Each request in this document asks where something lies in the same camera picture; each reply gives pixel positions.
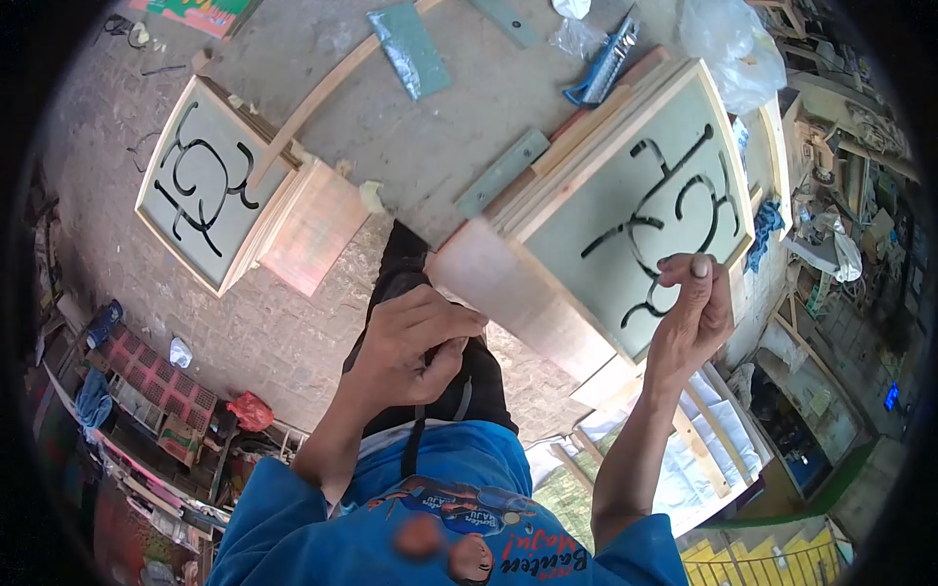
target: blue cloth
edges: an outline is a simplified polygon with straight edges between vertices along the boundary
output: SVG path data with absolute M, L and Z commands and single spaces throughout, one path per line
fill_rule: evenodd
M 785 222 L 781 219 L 779 213 L 780 202 L 763 202 L 759 206 L 759 212 L 756 214 L 753 224 L 756 229 L 756 239 L 749 247 L 749 254 L 746 257 L 746 270 L 743 273 L 752 271 L 759 274 L 759 261 L 768 251 L 768 235 L 775 230 L 781 230 L 785 227 Z
M 85 429 L 97 429 L 111 414 L 113 400 L 108 394 L 108 382 L 100 370 L 91 367 L 84 377 L 82 393 L 75 401 L 78 422 Z
M 508 430 L 480 421 L 426 429 L 417 475 L 402 482 L 405 442 L 358 462 L 344 514 L 331 520 L 319 489 L 262 459 L 209 586 L 687 584 L 667 515 L 632 523 L 590 555 L 529 498 L 527 461 Z

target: green sanding block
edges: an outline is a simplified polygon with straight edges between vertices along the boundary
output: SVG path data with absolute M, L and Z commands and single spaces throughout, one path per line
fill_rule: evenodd
M 412 3 L 369 12 L 368 20 L 411 99 L 418 100 L 452 84 Z

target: white plastic bag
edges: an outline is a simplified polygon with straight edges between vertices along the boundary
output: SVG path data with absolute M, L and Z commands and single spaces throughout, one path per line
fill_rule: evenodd
M 863 273 L 863 259 L 856 242 L 850 239 L 840 222 L 840 214 L 824 212 L 814 217 L 812 222 L 818 232 L 834 234 L 834 250 L 837 252 L 837 272 L 834 278 L 841 283 L 857 280 Z
M 591 0 L 552 0 L 553 9 L 565 19 L 579 20 L 589 12 Z
M 688 55 L 706 62 L 727 112 L 752 112 L 787 83 L 775 41 L 743 0 L 687 0 L 678 29 Z
M 170 364 L 180 368 L 187 368 L 192 361 L 192 350 L 180 338 L 173 338 L 170 342 Z
M 604 31 L 577 19 L 564 19 L 548 41 L 564 53 L 589 61 L 609 38 Z

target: wall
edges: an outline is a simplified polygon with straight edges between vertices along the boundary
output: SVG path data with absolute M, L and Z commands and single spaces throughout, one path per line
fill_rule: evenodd
M 862 545 L 883 509 L 905 461 L 905 446 L 881 437 L 854 482 L 830 510 L 847 537 Z

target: concrete floor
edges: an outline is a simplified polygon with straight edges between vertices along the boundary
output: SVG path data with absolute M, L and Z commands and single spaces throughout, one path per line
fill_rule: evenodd
M 141 74 L 185 65 L 211 46 L 216 58 L 204 73 L 280 125 L 370 33 L 364 13 L 387 4 L 303 0 L 287 10 L 268 0 L 228 43 L 119 8 L 133 21 L 145 20 L 151 38 L 168 45 L 166 52 L 153 51 L 152 42 L 135 51 L 123 37 L 90 38 L 50 104 L 43 163 L 61 199 L 66 242 L 59 254 L 67 284 L 89 305 L 120 300 L 131 328 L 148 328 L 149 343 L 161 353 L 173 336 L 185 340 L 194 353 L 188 373 L 198 383 L 223 396 L 251 390 L 278 418 L 300 428 L 316 425 L 335 392 L 341 362 L 364 323 L 390 222 L 369 219 L 311 298 L 260 267 L 216 299 L 133 215 L 143 175 L 127 149 L 159 133 L 190 71 Z M 512 4 L 545 39 L 560 23 L 547 2 Z M 587 20 L 612 29 L 624 10 L 613 0 L 597 0 Z M 643 19 L 635 58 L 656 43 L 678 54 L 674 3 L 643 6 Z M 411 102 L 378 53 L 298 138 L 330 164 L 352 160 L 354 183 L 385 182 L 401 203 L 400 216 L 439 244 L 458 223 L 449 202 L 474 174 L 527 128 L 550 132 L 572 114 L 559 88 L 575 80 L 583 64 L 546 43 L 519 52 L 468 3 L 442 3 L 424 22 L 454 88 Z M 140 145 L 138 164 L 147 164 L 155 143 L 153 136 Z M 575 383 L 565 372 L 495 324 L 488 337 L 524 443 L 568 431 L 588 412 L 567 398 Z

